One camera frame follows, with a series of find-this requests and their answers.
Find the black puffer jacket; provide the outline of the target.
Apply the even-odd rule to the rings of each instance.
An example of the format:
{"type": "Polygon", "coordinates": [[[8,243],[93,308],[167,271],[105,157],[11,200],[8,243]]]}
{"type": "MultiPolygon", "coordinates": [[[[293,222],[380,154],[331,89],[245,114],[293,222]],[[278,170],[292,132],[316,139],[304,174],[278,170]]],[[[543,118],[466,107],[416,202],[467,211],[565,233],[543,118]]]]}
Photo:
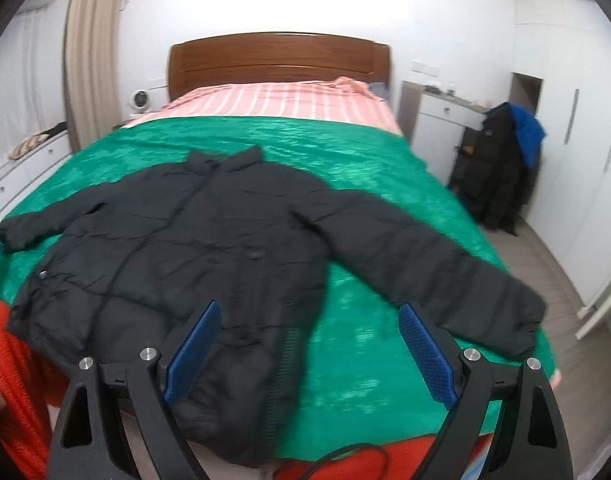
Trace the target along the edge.
{"type": "Polygon", "coordinates": [[[363,191],[338,191],[259,148],[83,188],[0,222],[0,248],[51,248],[21,286],[9,330],[68,372],[156,347],[215,301],[222,327],[176,417],[228,462],[272,456],[296,407],[330,261],[390,304],[507,359],[534,348],[544,300],[528,285],[363,191]]]}

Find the green velvet bedspread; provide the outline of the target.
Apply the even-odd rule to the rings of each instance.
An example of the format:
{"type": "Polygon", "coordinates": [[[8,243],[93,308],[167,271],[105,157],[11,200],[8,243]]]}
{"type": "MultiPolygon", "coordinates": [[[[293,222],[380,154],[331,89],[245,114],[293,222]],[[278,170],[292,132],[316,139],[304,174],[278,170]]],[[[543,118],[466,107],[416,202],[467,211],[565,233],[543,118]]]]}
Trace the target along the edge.
{"type": "Polygon", "coordinates": [[[499,362],[555,368],[544,299],[510,276],[405,141],[313,119],[189,117],[112,132],[0,222],[11,331],[68,372],[222,327],[175,414],[228,462],[434,434],[398,331],[416,302],[499,362]]]}

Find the black coat on chair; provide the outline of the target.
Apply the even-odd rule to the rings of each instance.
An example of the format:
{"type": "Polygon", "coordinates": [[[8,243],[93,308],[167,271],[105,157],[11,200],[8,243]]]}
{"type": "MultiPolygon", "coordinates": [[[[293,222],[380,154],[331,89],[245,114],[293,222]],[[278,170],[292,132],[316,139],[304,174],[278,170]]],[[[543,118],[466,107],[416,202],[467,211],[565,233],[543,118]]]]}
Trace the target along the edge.
{"type": "Polygon", "coordinates": [[[514,235],[521,209],[537,184],[542,144],[537,163],[528,167],[515,137],[509,104],[486,112],[473,140],[462,143],[462,161],[455,167],[450,188],[480,226],[514,235]]]}

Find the white wardrobe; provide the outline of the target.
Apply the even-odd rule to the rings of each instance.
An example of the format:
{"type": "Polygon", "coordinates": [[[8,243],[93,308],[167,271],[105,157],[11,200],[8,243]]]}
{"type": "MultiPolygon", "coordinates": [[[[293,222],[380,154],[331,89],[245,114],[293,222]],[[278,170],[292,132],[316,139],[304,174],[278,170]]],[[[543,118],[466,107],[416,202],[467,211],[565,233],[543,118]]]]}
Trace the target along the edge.
{"type": "Polygon", "coordinates": [[[593,0],[516,0],[514,70],[542,83],[545,132],[526,222],[590,307],[611,244],[585,242],[611,149],[611,23],[593,0]]]}

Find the white bedside cabinet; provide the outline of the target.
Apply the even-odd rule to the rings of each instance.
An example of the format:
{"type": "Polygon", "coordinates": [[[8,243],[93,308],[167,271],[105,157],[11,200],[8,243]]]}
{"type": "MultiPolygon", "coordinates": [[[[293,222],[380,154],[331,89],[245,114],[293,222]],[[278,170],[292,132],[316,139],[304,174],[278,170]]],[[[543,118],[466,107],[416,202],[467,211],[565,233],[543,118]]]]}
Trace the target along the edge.
{"type": "Polygon", "coordinates": [[[447,186],[466,129],[479,130],[487,110],[459,98],[439,96],[403,81],[398,124],[412,153],[429,174],[447,186]]]}

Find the white low drawer cabinet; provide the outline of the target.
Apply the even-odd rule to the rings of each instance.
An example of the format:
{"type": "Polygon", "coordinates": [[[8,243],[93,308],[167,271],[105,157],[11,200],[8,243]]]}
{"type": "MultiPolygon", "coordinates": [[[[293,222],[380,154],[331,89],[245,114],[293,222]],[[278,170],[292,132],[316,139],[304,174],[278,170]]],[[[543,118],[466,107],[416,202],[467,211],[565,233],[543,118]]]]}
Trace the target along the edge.
{"type": "Polygon", "coordinates": [[[16,162],[0,167],[0,222],[71,156],[70,138],[63,131],[16,162]]]}

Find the blue garment on chair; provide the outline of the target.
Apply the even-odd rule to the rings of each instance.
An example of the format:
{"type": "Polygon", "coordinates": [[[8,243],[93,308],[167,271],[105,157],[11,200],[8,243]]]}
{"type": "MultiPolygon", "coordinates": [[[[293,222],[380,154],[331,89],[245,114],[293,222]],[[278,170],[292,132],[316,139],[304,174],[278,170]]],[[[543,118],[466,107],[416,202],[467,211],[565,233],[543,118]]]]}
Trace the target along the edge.
{"type": "Polygon", "coordinates": [[[541,144],[546,136],[541,124],[529,110],[524,107],[509,104],[511,117],[514,121],[515,137],[519,145],[521,155],[526,165],[532,168],[539,158],[541,144]]]}

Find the pink striped bed sheet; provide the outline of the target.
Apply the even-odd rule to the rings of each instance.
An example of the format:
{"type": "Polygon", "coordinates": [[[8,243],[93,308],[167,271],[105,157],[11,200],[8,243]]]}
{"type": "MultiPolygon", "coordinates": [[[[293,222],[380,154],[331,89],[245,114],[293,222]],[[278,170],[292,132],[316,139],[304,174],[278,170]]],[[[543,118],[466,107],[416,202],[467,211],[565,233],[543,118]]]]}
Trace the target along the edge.
{"type": "Polygon", "coordinates": [[[197,88],[126,125],[130,128],[153,120],[202,116],[311,119],[402,134],[387,101],[371,92],[366,82],[350,77],[197,88]]]}

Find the brown wooden headboard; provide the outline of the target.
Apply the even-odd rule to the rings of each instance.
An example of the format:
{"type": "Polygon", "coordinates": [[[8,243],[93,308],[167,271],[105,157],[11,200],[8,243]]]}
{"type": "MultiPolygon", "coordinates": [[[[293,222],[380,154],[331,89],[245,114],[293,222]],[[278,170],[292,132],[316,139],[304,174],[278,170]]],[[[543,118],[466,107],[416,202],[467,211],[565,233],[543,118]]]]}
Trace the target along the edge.
{"type": "Polygon", "coordinates": [[[391,51],[371,40],[315,32],[247,32],[174,44],[168,98],[219,84],[335,80],[390,84],[391,51]]]}

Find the white sheer curtain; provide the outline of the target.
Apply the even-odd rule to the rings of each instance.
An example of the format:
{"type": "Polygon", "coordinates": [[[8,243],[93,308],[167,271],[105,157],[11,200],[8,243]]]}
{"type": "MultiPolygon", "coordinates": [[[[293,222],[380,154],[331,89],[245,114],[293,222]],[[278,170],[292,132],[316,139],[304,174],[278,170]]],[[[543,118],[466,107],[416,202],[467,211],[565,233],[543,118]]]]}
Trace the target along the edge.
{"type": "Polygon", "coordinates": [[[16,15],[0,37],[0,166],[28,136],[66,119],[66,12],[54,4],[16,15]]]}

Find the beige curtain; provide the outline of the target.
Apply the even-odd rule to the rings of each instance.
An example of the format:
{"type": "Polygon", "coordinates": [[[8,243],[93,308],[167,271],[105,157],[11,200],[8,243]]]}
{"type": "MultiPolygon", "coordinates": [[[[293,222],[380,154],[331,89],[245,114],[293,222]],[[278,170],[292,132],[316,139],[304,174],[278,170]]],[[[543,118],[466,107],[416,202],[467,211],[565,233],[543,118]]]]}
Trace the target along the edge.
{"type": "Polygon", "coordinates": [[[63,68],[71,146],[81,151],[121,122],[118,28],[122,0],[70,0],[63,68]]]}

